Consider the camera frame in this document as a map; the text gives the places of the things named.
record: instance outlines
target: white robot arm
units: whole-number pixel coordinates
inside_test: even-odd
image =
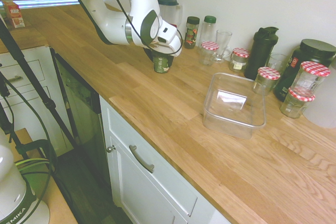
[[[7,137],[0,130],[0,223],[20,224],[36,206],[38,199],[16,165]],[[48,224],[49,208],[41,201],[25,224]]]
[[[160,16],[158,0],[130,0],[131,11],[128,17],[133,26],[123,12],[108,9],[103,0],[78,1],[105,43],[134,43],[164,54],[180,54],[181,41],[177,36],[177,29]]]

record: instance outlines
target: jar lid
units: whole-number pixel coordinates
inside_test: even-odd
[[[320,77],[327,77],[331,73],[329,68],[314,61],[304,61],[301,63],[300,68],[302,68],[307,73]]]
[[[204,17],[204,22],[210,23],[210,24],[214,24],[216,23],[216,17],[214,16],[205,16]]]
[[[179,3],[177,0],[157,0],[159,5],[169,5],[169,6],[175,6],[178,5]]]
[[[202,47],[206,50],[211,50],[211,51],[215,51],[219,48],[217,43],[214,43],[212,41],[205,41],[202,43]]]
[[[262,77],[270,80],[278,80],[280,78],[280,73],[269,67],[261,67],[258,69],[258,74],[260,74]]]
[[[187,23],[192,24],[192,25],[198,25],[200,23],[199,18],[194,17],[194,16],[189,16],[187,18]]]
[[[292,97],[298,99],[299,101],[312,102],[315,99],[315,95],[312,95],[311,97],[304,97],[296,94],[291,88],[289,88],[288,91]]]
[[[336,47],[315,39],[303,39],[300,49],[321,58],[330,58],[336,54]]]
[[[236,56],[239,56],[239,57],[242,57],[242,58],[248,58],[250,56],[250,52],[244,48],[235,48],[232,50],[232,52],[236,55]]]

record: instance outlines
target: dishwasher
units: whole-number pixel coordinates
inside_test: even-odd
[[[57,64],[61,89],[75,142],[89,159],[89,170],[95,178],[110,187],[99,94],[65,61],[51,50]]]

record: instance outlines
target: silver drawer handle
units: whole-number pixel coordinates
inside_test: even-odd
[[[136,153],[136,145],[130,145],[129,146],[132,154],[134,155],[135,159],[150,173],[154,172],[154,165],[147,164],[139,155]]]
[[[22,76],[15,76],[14,78],[9,79],[9,82],[15,82],[15,81],[20,81],[23,80]]]

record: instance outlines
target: cabinet handle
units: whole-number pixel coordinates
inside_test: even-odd
[[[130,145],[129,146],[132,154],[134,155],[135,159],[150,173],[154,172],[154,165],[147,164],[139,155],[136,153],[136,145]]]
[[[115,150],[115,146],[114,146],[114,145],[112,145],[112,146],[106,148],[106,151],[107,151],[108,153],[111,153],[113,150]]]
[[[9,79],[8,81],[9,82],[15,82],[15,81],[19,81],[19,80],[22,80],[22,79],[23,79],[22,76],[15,76],[14,78]]]

